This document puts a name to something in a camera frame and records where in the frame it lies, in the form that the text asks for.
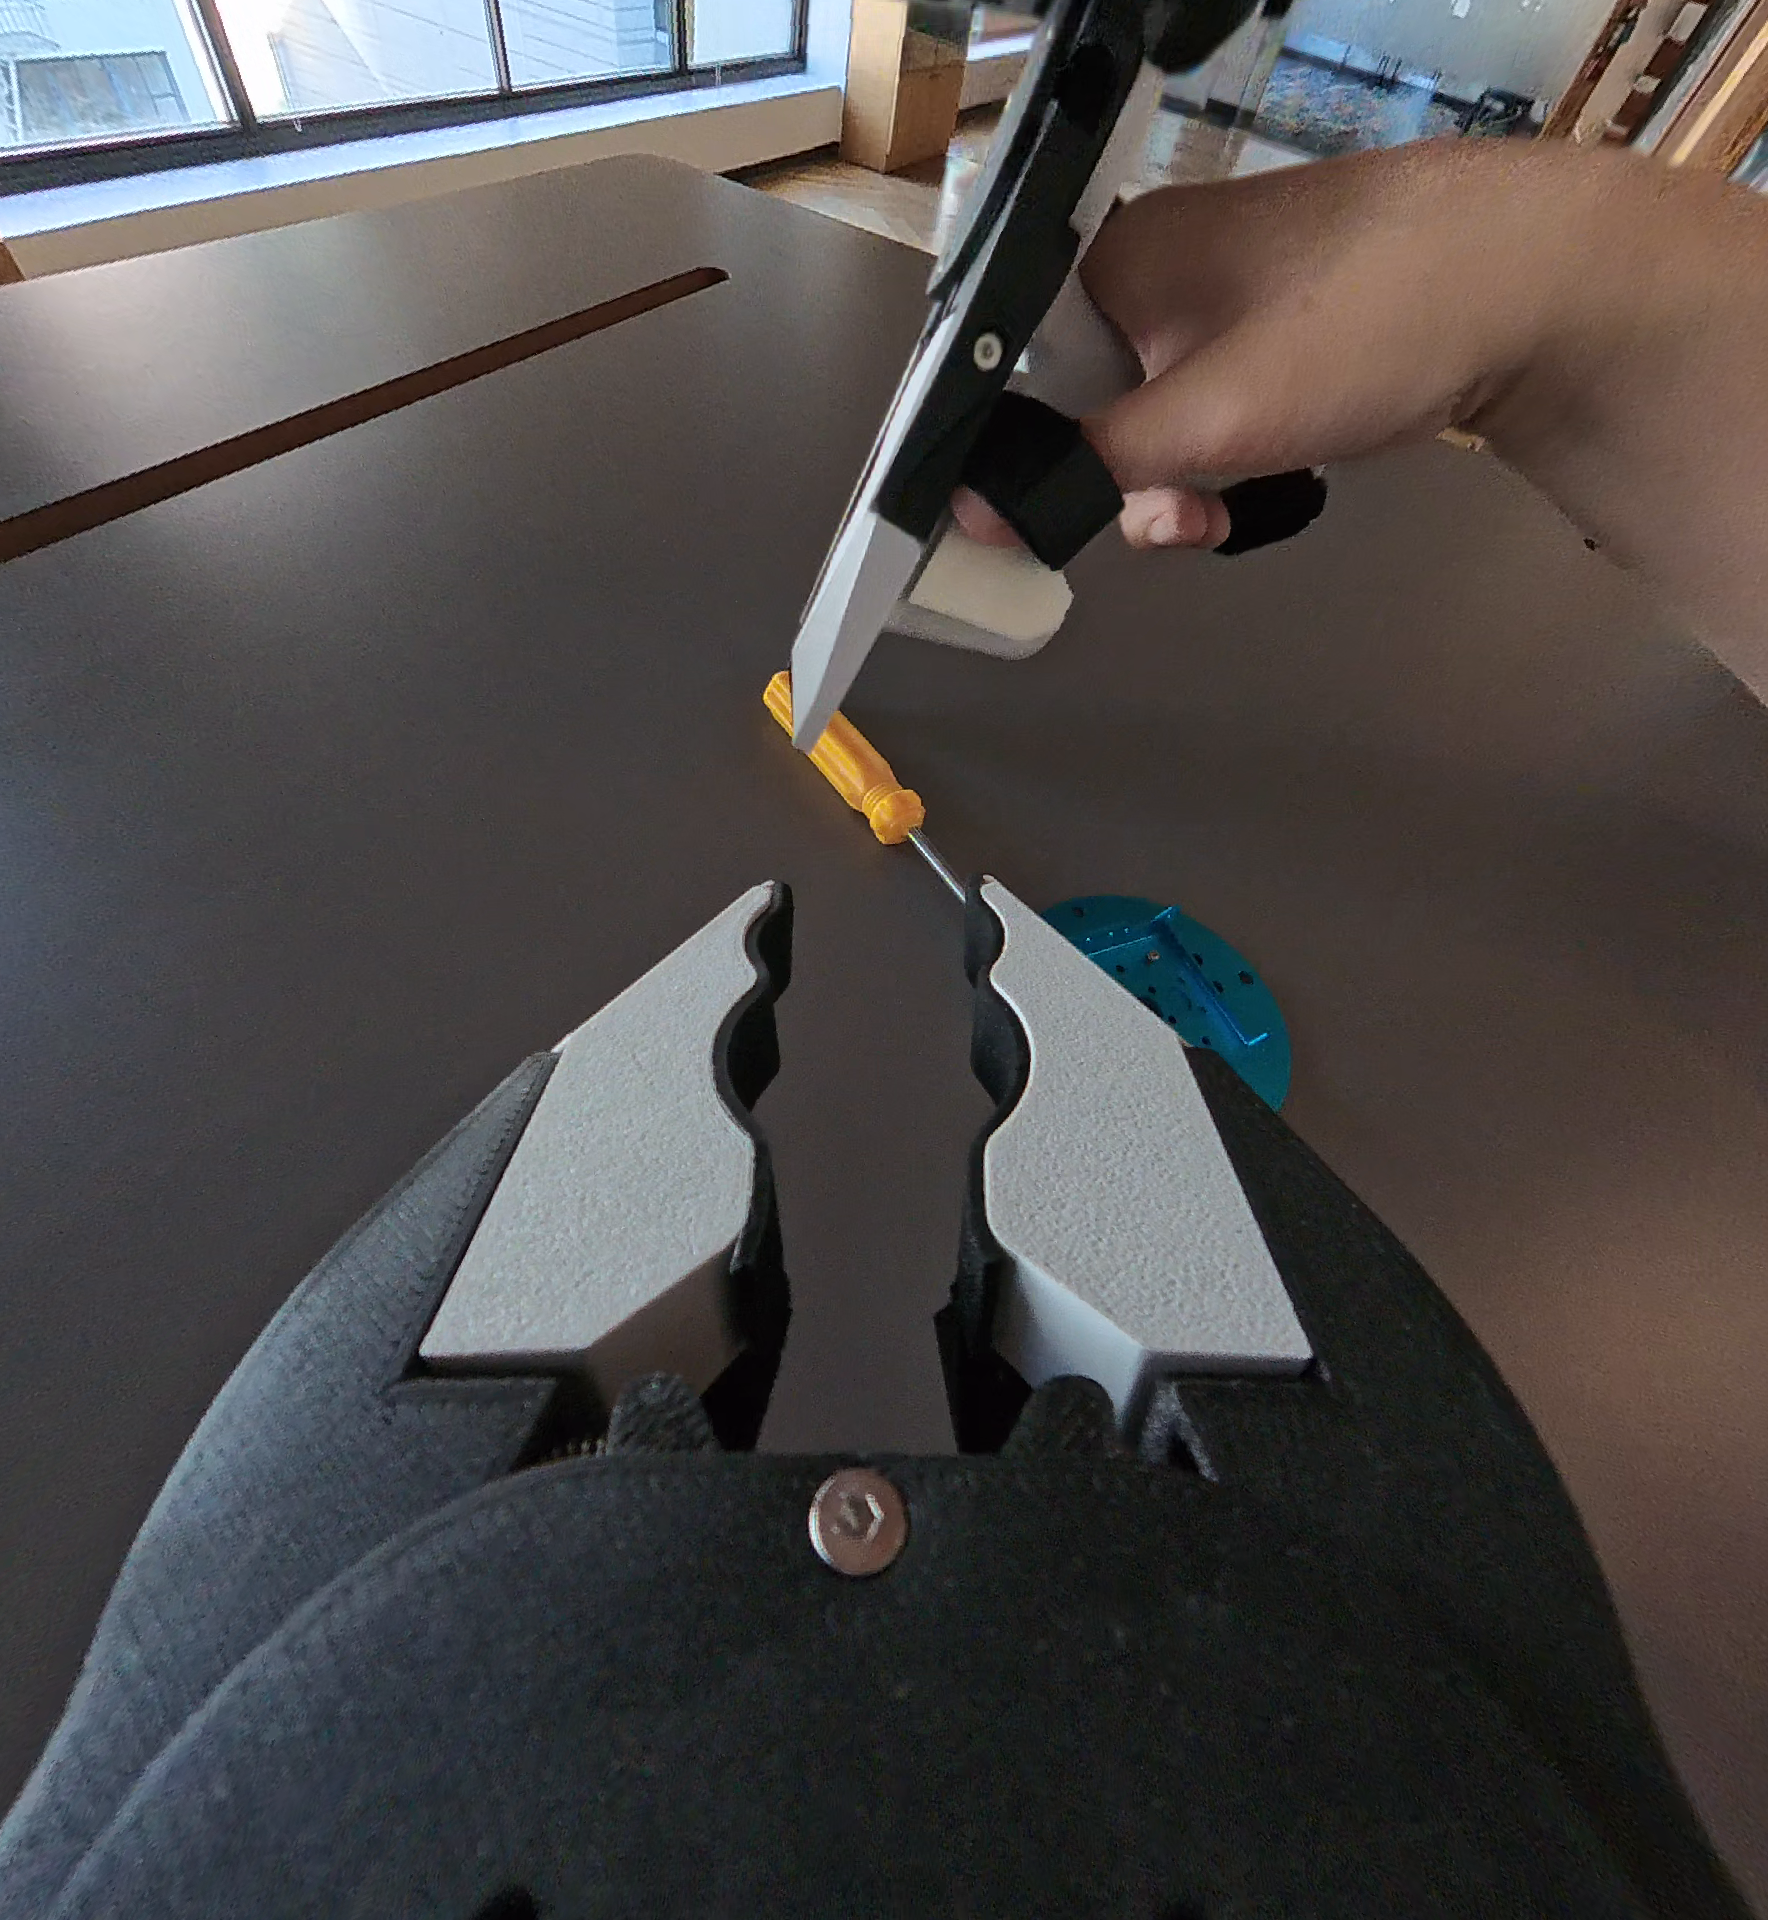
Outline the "blue disc with square bracket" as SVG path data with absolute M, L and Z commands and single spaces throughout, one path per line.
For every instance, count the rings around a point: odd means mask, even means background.
M 1159 901 L 1074 898 L 1044 908 L 1043 919 L 1186 1048 L 1216 1053 L 1281 1112 L 1294 1078 L 1291 1042 L 1275 997 L 1237 947 Z

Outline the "person's right hand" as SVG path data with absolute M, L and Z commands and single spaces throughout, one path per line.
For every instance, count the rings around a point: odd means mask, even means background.
M 1077 286 L 1137 383 L 1088 412 L 1137 551 L 1224 551 L 1207 479 L 1313 468 L 1462 428 L 1534 345 L 1521 144 L 1423 144 L 1139 196 Z

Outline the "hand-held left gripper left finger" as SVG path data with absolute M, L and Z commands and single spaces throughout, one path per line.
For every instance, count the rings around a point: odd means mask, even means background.
M 419 1344 L 437 1373 L 556 1374 L 592 1406 L 677 1373 L 762 1406 L 790 1324 L 774 1167 L 794 904 L 751 886 L 554 1049 Z

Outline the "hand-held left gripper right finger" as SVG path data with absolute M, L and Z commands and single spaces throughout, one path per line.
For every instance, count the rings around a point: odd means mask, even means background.
M 968 1161 L 943 1309 L 953 1427 L 1014 1427 L 1058 1379 L 1115 1427 L 1159 1388 L 1297 1381 L 1312 1347 L 1177 1033 L 993 878 L 968 894 Z

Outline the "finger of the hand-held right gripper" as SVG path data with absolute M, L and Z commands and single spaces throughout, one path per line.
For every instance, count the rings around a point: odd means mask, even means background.
M 923 540 L 900 532 L 872 507 L 845 519 L 792 648 L 792 742 L 798 751 L 813 751 L 822 738 L 923 558 Z
M 1071 589 L 1027 548 L 975 542 L 952 518 L 912 545 L 916 567 L 879 629 L 993 660 L 1028 660 L 1060 629 Z

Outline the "grey desk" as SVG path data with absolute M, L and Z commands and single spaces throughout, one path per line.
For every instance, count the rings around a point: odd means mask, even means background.
M 639 319 L 0 565 L 0 1816 L 204 1408 L 513 1063 L 796 898 L 764 1446 L 939 1452 L 962 919 L 762 686 L 919 252 L 616 159 L 0 290 L 0 519 L 691 271 Z M 1047 907 L 1174 901 L 1473 1324 L 1768 1914 L 1768 717 L 1474 453 L 1250 560 L 1088 548 L 859 727 Z

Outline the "yellow screwdriver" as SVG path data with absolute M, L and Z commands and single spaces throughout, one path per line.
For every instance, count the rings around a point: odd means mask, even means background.
M 927 828 L 927 807 L 916 791 L 897 778 L 887 760 L 843 714 L 833 714 L 804 751 L 831 791 L 858 812 L 884 847 L 911 847 L 952 901 L 968 904 L 968 885 L 940 855 Z

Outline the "wooden pillar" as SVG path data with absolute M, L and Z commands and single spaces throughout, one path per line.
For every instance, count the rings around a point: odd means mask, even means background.
M 1712 5 L 1633 152 L 1729 175 L 1768 127 L 1768 2 Z

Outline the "large glass window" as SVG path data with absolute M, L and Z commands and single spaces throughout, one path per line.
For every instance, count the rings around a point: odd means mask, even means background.
M 800 59 L 794 2 L 0 2 L 0 158 Z

